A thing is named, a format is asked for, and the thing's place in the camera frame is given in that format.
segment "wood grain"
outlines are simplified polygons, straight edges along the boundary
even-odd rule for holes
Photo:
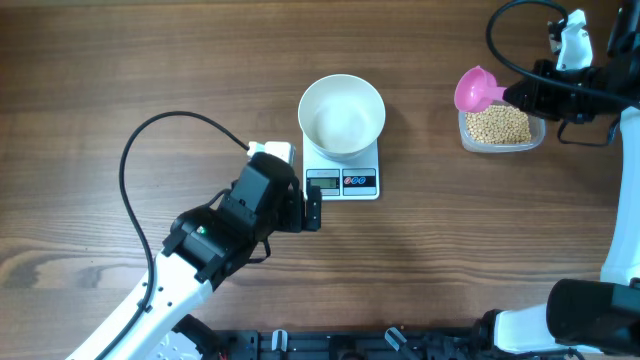
[[[198,309],[209,326],[465,325],[543,302],[561,278],[597,279],[615,225],[620,143],[562,146],[549,123],[544,144],[526,153],[478,155],[460,144],[459,77],[482,64],[502,83],[518,80],[483,41],[501,3],[1,9],[0,359],[64,357],[144,273],[116,179],[136,126],[191,110],[244,141],[290,141],[301,154],[298,100],[333,73],[365,78],[386,102],[382,196],[327,203],[316,234],[274,234],[269,261],[239,271]],[[587,11],[602,55],[615,3],[562,3]],[[544,24],[556,18],[514,9],[496,41],[529,67],[550,57]],[[577,132],[597,139],[605,127]],[[172,220],[235,179],[245,159],[193,120],[142,135],[127,186],[155,252]]]

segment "white bowl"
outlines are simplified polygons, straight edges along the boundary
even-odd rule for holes
[[[330,75],[313,83],[300,99],[298,122],[315,149],[326,157],[356,156],[384,127],[382,97],[365,80]]]

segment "digital kitchen scale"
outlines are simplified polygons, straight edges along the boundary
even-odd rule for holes
[[[346,160],[332,160],[315,149],[303,135],[304,194],[307,186],[320,186],[322,200],[375,200],[380,196],[378,141]]]

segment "soybeans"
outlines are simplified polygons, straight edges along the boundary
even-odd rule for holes
[[[467,113],[467,131],[483,144],[522,144],[531,141],[529,116],[503,105],[491,105],[481,113]]]

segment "pink measuring cup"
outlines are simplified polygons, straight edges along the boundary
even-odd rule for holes
[[[483,112],[493,100],[502,100],[506,89],[498,87],[496,77],[490,72],[476,66],[458,82],[454,102],[462,112]]]

